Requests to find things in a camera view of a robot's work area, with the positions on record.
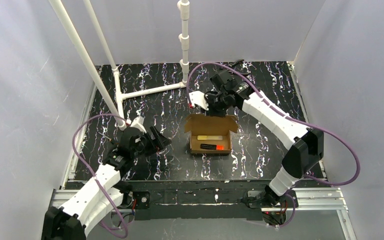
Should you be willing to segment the brown cardboard paper box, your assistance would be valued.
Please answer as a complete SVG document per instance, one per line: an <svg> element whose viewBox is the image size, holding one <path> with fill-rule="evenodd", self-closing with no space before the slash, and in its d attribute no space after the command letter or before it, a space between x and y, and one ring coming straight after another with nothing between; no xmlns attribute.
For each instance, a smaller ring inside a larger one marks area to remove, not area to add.
<svg viewBox="0 0 384 240"><path fill-rule="evenodd" d="M227 155L232 151L232 133L238 132L238 118L235 115L225 117L190 114L186 118L184 132L190 134L189 149L191 154ZM223 136L220 141L197 140L198 135ZM222 145L224 150L205 150L200 144Z"/></svg>

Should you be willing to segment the black orange highlighter marker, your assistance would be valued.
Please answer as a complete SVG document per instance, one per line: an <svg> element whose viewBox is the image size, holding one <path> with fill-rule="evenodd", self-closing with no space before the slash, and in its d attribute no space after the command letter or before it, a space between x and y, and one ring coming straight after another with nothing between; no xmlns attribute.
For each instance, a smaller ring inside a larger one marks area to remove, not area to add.
<svg viewBox="0 0 384 240"><path fill-rule="evenodd" d="M215 151L222 151L224 150L223 145L217 145L217 144L206 144L206 143L201 143L200 148L203 150L215 150Z"/></svg>

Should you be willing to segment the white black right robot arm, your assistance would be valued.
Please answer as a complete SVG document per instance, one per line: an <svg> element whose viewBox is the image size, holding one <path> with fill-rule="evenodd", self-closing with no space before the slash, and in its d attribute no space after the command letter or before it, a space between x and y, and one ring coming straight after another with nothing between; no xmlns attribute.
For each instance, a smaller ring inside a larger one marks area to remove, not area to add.
<svg viewBox="0 0 384 240"><path fill-rule="evenodd" d="M258 120L283 144L287 152L280 170L265 187L264 200L279 200L324 156L324 132L290 116L266 98L261 89L243 75L222 70L210 77L215 90L204 94L210 115L235 107Z"/></svg>

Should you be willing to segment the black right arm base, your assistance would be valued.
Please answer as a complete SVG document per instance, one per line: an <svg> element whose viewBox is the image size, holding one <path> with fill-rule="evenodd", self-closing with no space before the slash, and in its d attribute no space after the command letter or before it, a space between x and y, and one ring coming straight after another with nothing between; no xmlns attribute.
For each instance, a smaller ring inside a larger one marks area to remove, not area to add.
<svg viewBox="0 0 384 240"><path fill-rule="evenodd" d="M278 196L269 186L264 190L249 190L237 202L250 209L269 208L269 211L262 213L262 218L266 225L274 228L288 225L299 206L294 190L287 190L285 194Z"/></svg>

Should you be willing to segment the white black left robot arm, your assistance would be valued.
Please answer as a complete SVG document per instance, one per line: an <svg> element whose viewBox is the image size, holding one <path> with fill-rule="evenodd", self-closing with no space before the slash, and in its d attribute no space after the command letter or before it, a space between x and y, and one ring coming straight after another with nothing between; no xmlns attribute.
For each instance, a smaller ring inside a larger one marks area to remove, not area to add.
<svg viewBox="0 0 384 240"><path fill-rule="evenodd" d="M154 126L129 126L122 131L91 179L61 206L51 206L44 216L41 239L85 240L90 231L122 204L131 191L122 177L139 157L148 157L164 150L172 141Z"/></svg>

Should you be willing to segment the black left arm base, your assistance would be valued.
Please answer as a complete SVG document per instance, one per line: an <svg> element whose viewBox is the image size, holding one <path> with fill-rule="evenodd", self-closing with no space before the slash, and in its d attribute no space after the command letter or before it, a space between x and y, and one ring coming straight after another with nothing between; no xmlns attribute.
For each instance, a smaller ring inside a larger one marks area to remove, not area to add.
<svg viewBox="0 0 384 240"><path fill-rule="evenodd" d="M118 209L145 210L151 205L151 194L149 191L129 191L122 196Z"/></svg>

